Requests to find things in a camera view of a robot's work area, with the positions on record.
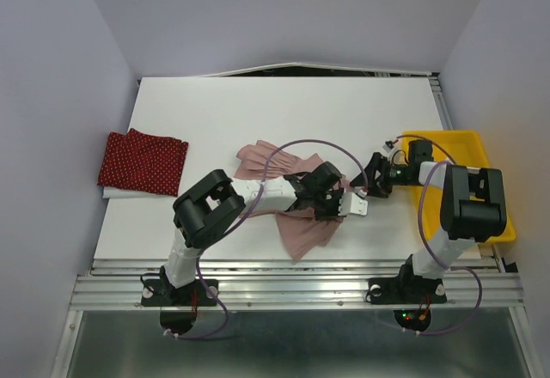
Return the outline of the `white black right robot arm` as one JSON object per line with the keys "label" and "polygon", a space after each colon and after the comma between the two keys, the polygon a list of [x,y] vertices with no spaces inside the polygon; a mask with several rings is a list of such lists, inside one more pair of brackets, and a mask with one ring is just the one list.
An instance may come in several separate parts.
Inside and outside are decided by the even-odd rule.
{"label": "white black right robot arm", "polygon": [[[395,280],[398,296],[414,301],[426,291],[426,281],[443,277],[452,264],[475,243],[501,235],[507,225],[502,172],[496,168],[470,168],[454,161],[435,161],[433,149],[443,147],[426,137],[411,135],[406,161],[395,165],[376,152],[364,171],[352,181],[374,198],[388,198],[395,186],[422,189],[417,212],[419,234],[424,248],[407,259],[403,275]],[[423,225],[423,209],[428,189],[442,191],[439,228],[428,239]]]}

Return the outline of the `yellow plastic tray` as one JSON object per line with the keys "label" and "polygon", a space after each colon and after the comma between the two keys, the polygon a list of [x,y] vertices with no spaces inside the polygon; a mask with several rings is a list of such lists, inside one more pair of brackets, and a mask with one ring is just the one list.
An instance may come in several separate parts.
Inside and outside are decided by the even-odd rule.
{"label": "yellow plastic tray", "polygon": [[[505,149],[502,142],[489,138],[488,135],[479,134],[473,130],[458,131],[405,131],[407,135],[418,135],[425,137],[445,149],[452,158],[461,165],[476,168],[502,168],[502,155]],[[447,156],[438,148],[433,149],[435,162],[447,159]],[[418,208],[421,188],[410,187],[410,193]],[[427,190],[425,204],[423,208],[423,224],[427,238],[432,237],[440,224],[440,204],[442,200],[442,190],[430,187]],[[505,244],[516,240],[516,228],[507,212],[507,225],[500,236],[491,237],[488,244]]]}

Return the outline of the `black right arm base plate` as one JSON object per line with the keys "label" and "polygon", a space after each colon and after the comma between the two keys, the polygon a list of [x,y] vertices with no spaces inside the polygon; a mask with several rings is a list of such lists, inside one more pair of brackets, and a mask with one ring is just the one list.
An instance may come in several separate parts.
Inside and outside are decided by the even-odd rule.
{"label": "black right arm base plate", "polygon": [[441,279],[415,277],[411,281],[397,277],[372,277],[367,280],[365,300],[374,305],[444,304],[447,296]]}

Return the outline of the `aluminium mounting rail frame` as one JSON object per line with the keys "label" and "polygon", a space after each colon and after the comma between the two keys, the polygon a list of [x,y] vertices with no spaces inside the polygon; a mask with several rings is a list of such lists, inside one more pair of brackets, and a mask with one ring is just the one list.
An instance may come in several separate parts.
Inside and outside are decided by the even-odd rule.
{"label": "aluminium mounting rail frame", "polygon": [[[131,126],[191,144],[192,186],[236,151],[264,139],[337,162],[344,174],[405,130],[449,127],[428,77],[145,77]],[[249,220],[201,259],[221,304],[197,309],[184,339],[165,332],[142,288],[168,257],[168,198],[108,203],[93,264],[70,299],[56,377],[541,377],[516,273],[493,247],[445,276],[426,335],[401,330],[394,307],[366,300],[369,280],[392,277],[422,247],[407,190],[371,200],[327,247],[291,260],[269,216]]]}

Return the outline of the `red polka dot skirt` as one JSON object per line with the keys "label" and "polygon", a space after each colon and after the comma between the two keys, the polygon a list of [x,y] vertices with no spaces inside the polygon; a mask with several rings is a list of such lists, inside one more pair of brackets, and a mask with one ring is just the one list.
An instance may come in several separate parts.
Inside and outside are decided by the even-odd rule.
{"label": "red polka dot skirt", "polygon": [[111,132],[97,185],[175,197],[178,195],[189,143],[149,135],[131,128]]}

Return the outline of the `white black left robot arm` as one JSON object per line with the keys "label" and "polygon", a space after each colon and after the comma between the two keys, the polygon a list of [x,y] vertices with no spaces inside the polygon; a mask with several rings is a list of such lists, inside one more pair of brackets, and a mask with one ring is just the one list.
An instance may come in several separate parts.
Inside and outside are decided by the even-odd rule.
{"label": "white black left robot arm", "polygon": [[237,219],[252,212],[311,211],[321,222],[347,216],[350,193],[341,180],[330,162],[312,172],[265,181],[231,179],[222,169],[210,172],[174,201],[174,242],[160,270],[162,294],[173,304],[185,302],[200,254],[223,239]]}

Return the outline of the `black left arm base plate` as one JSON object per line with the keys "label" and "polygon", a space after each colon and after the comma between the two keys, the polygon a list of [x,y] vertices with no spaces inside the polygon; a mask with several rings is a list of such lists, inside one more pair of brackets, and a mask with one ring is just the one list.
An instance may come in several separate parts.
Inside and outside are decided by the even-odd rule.
{"label": "black left arm base plate", "polygon": [[140,304],[146,308],[215,307],[217,304],[204,285],[195,279],[190,284],[174,289],[158,278],[144,280]]}

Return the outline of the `white skirt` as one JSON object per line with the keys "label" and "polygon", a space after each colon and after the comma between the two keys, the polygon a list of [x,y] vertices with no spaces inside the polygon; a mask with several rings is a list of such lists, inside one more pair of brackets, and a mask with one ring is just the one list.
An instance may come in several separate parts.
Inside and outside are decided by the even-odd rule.
{"label": "white skirt", "polygon": [[132,190],[118,189],[110,186],[103,187],[102,197],[104,199],[126,199],[126,198],[171,198],[171,195],[155,194]]}

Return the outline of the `pink skirt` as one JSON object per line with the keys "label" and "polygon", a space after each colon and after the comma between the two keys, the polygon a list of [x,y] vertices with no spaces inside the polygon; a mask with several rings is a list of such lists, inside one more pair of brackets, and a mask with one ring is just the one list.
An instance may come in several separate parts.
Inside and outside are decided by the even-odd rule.
{"label": "pink skirt", "polygon": [[[323,163],[321,157],[314,153],[306,159],[279,151],[266,166],[267,157],[277,147],[259,140],[254,144],[242,147],[236,154],[241,161],[234,177],[241,180],[260,180],[263,170],[267,170],[267,179],[276,179],[286,174],[312,172]],[[255,210],[252,218],[273,215],[277,224],[279,237],[285,251],[294,260],[301,259],[314,247],[324,247],[338,229],[339,221],[316,221],[311,209],[293,212],[276,212],[274,210]]]}

